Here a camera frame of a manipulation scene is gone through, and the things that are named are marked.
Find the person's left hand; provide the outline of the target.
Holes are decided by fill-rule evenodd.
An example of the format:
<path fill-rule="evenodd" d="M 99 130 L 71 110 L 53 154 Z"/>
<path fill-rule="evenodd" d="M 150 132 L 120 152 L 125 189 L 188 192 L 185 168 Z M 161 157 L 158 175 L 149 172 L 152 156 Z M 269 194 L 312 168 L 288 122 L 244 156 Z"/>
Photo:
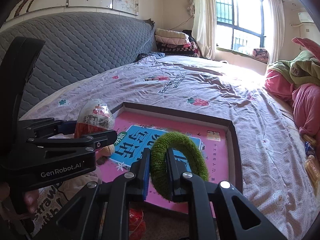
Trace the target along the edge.
<path fill-rule="evenodd" d="M 1 202 L 11 202 L 18 215 L 32 215 L 37 209 L 37 200 L 40 196 L 39 189 L 27 192 L 10 191 L 7 183 L 1 183 Z"/>

